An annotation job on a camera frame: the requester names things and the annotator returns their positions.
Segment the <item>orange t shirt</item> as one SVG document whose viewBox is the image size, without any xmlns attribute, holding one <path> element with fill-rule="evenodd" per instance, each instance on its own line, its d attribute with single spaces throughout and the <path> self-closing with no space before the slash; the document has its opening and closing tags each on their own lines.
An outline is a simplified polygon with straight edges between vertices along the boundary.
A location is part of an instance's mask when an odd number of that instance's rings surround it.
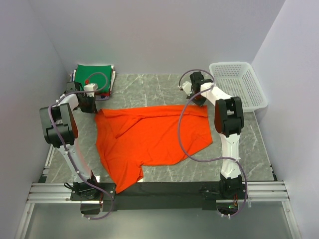
<svg viewBox="0 0 319 239">
<path fill-rule="evenodd" d="M 175 165 L 213 143 L 207 106 L 101 109 L 96 148 L 121 193 L 143 178 L 143 166 Z"/>
</svg>

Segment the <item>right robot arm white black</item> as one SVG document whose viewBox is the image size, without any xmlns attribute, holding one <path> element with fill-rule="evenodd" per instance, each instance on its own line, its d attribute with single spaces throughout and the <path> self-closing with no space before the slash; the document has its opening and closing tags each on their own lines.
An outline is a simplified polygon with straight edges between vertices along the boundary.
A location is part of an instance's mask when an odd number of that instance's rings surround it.
<svg viewBox="0 0 319 239">
<path fill-rule="evenodd" d="M 233 198 L 244 190 L 239 162 L 239 140 L 244 127 L 243 107 L 240 97 L 233 97 L 215 86 L 212 79 L 205 79 L 200 71 L 190 74 L 192 101 L 202 106 L 210 101 L 215 107 L 214 125 L 222 145 L 222 168 L 219 194 Z"/>
</svg>

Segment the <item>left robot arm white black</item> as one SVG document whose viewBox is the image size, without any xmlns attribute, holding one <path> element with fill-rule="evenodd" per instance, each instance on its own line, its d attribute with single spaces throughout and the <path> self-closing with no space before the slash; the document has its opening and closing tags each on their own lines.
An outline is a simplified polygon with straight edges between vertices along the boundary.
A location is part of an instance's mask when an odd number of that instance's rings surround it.
<svg viewBox="0 0 319 239">
<path fill-rule="evenodd" d="M 73 183 L 64 183 L 64 187 L 77 200 L 97 200 L 101 196 L 98 182 L 80 153 L 78 128 L 72 113 L 80 108 L 83 113 L 96 114 L 95 90 L 97 84 L 83 87 L 81 83 L 68 82 L 55 105 L 39 110 L 45 141 L 63 155 L 72 172 Z"/>
</svg>

